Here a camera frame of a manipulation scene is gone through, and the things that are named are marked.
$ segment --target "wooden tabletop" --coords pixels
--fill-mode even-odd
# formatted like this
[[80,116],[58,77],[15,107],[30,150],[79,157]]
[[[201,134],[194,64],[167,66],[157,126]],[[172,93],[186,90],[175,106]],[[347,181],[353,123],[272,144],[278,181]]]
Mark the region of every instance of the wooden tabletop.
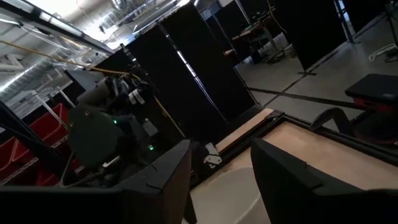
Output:
[[233,52],[234,52],[234,49],[231,49],[231,50],[225,51],[224,54],[225,54],[225,55],[229,55],[229,54],[231,54],[231,53],[233,53]]
[[[266,20],[268,18],[270,18],[270,14],[269,13],[264,18],[262,18],[261,21],[264,21],[264,20]],[[261,28],[264,25],[261,21],[255,22],[250,29],[242,31],[239,35],[233,37],[232,40],[236,40],[238,38],[244,37],[245,35],[248,35],[251,32],[253,32],[254,30]]]
[[[264,109],[219,142],[216,145],[217,151],[221,152],[272,112],[272,109]],[[282,123],[265,135],[263,140],[307,162],[312,167],[361,189],[398,189],[398,167],[292,123]],[[206,183],[225,172],[247,166],[252,166],[250,148],[225,165],[203,185],[207,185]]]
[[229,136],[224,138],[222,141],[220,141],[216,145],[216,149],[218,153],[220,153],[222,150],[226,149],[230,144],[232,144],[235,140],[240,138],[243,134],[246,132],[250,131],[252,128],[254,128],[257,124],[259,124],[264,118],[268,115],[270,115],[274,110],[272,109],[264,109],[254,117],[252,117],[248,122],[244,123],[242,126],[240,126],[237,130],[235,130],[233,133],[231,133]]

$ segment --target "black partition panel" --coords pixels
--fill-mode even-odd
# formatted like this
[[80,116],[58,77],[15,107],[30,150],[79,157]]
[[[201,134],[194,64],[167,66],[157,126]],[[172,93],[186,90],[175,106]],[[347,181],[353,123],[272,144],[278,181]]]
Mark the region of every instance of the black partition panel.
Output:
[[267,12],[269,8],[267,0],[240,0],[239,2],[250,20],[257,13],[262,14]]
[[132,62],[126,57],[126,54],[122,50],[118,50],[115,54],[112,54],[107,59],[99,63],[96,68],[102,68],[107,70],[114,70],[119,72],[128,72]]
[[215,16],[229,38],[239,35],[249,25],[235,1],[220,9]]
[[161,24],[228,121],[255,105],[193,4],[180,8]]
[[207,23],[208,27],[210,28],[211,32],[213,33],[214,37],[218,41],[218,43],[221,45],[222,49],[224,51],[231,50],[232,46],[229,43],[226,36],[224,35],[223,31],[221,30],[221,27],[218,25],[215,17],[210,16],[206,20],[206,23]]
[[382,0],[343,0],[343,3],[355,32],[358,32],[383,11],[386,2]]
[[304,70],[346,40],[334,0],[278,0],[275,7]]
[[225,126],[165,35],[154,27],[127,48],[158,89],[158,97],[188,138],[215,141]]

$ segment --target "ceiling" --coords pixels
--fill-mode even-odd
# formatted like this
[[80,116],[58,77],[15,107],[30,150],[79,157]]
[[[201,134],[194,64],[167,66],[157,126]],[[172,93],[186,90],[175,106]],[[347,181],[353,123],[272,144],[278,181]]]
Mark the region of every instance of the ceiling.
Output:
[[[112,35],[116,28],[118,28],[117,26],[115,28],[115,24],[120,23],[127,15],[134,13],[134,15],[132,15],[133,18],[142,17],[143,14],[151,12],[152,9],[157,10],[156,6],[165,2],[165,0],[53,0],[52,2],[56,1],[56,4],[49,4],[49,0],[26,1],[47,11],[49,14],[53,14],[56,17],[60,16],[64,21],[69,22],[77,29],[82,30],[85,34],[101,42]],[[117,9],[117,7],[114,7],[113,1],[123,2],[126,7],[123,7],[121,10]],[[6,21],[17,20],[0,14],[0,39],[12,44],[50,55],[54,54],[56,57],[65,58],[67,60],[76,61],[77,56],[79,56],[78,59],[85,58],[83,61],[76,61],[78,63],[84,63],[88,58],[91,61],[96,60],[99,62],[108,56],[107,54],[81,45],[80,43],[80,47],[77,49],[79,53],[76,52],[76,49],[70,50],[70,46],[73,44],[69,45],[66,50],[60,47],[54,47],[54,43],[56,46],[59,46],[58,36],[51,35],[49,37],[43,35],[34,26],[29,25],[29,22],[24,22],[23,29],[21,29],[19,26],[7,23]],[[77,68],[76,66],[65,67],[66,65],[64,63],[58,63],[54,60],[49,60],[48,58],[34,55],[1,43],[0,49],[0,64],[11,65],[11,60],[8,58],[11,54],[24,66],[24,70],[7,70],[0,68],[0,100],[5,102],[8,102],[21,91],[34,90],[44,84],[53,85],[53,87],[55,87],[55,85],[65,85],[69,79],[65,75],[61,77],[59,71],[62,72],[62,70],[66,68]]]

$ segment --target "floor stripe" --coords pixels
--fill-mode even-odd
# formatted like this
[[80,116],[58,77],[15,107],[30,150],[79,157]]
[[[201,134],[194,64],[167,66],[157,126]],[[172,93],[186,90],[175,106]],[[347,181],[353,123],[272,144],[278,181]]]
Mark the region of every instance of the floor stripe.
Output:
[[318,98],[318,97],[312,97],[312,96],[303,96],[303,95],[285,93],[283,91],[279,92],[279,91],[273,91],[273,90],[262,90],[262,89],[258,89],[258,88],[248,88],[248,90],[258,91],[258,92],[261,92],[261,93],[275,94],[276,97],[274,99],[272,99],[270,102],[268,102],[266,105],[268,105],[269,103],[274,101],[278,96],[285,96],[285,97],[298,99],[298,100],[306,100],[306,101],[311,101],[311,102],[316,102],[316,103],[323,103],[323,104],[328,104],[328,105],[342,106],[342,107],[345,107],[345,108],[351,108],[351,109],[356,109],[356,110],[365,110],[366,109],[363,106],[358,106],[358,105],[356,105],[354,103],[340,101],[340,100],[330,100],[330,99],[324,99],[324,98]]
[[[292,86],[296,85],[299,81],[301,81],[303,78],[307,77],[307,75],[303,75],[302,77],[300,77],[298,80],[294,81],[293,83],[291,83],[288,87],[286,87],[284,90],[282,90],[281,93],[286,92],[288,89],[290,89]],[[257,91],[259,89],[256,88],[248,88],[248,90],[253,90],[253,91]],[[263,106],[267,106],[270,103],[272,103],[274,100],[276,100],[276,98],[278,98],[279,94],[277,94],[275,97],[273,97],[270,101],[268,101],[266,104],[264,104]]]

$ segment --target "concrete floor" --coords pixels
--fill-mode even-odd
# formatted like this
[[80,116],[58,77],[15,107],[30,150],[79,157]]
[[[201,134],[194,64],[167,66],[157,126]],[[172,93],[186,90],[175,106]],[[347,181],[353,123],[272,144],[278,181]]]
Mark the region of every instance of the concrete floor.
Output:
[[[237,66],[246,85],[251,88],[263,90],[284,91],[297,95],[326,98],[331,100],[353,102],[345,95],[345,90],[369,73],[386,75],[398,75],[398,62],[384,63],[385,55],[382,55],[371,63],[369,55],[381,47],[393,44],[391,29],[386,19],[380,19],[375,26],[356,38],[360,44],[343,43],[337,48],[337,53],[325,63],[321,64],[313,72],[315,76],[298,75],[302,72],[298,58],[286,58],[283,61],[268,65],[240,64]],[[298,118],[313,121],[321,112],[335,107],[315,103],[312,101],[298,100],[284,96],[276,96],[252,91],[254,97],[262,105],[268,108],[285,111]],[[349,119],[362,113],[360,110],[342,108]],[[332,123],[325,125],[336,129]]]

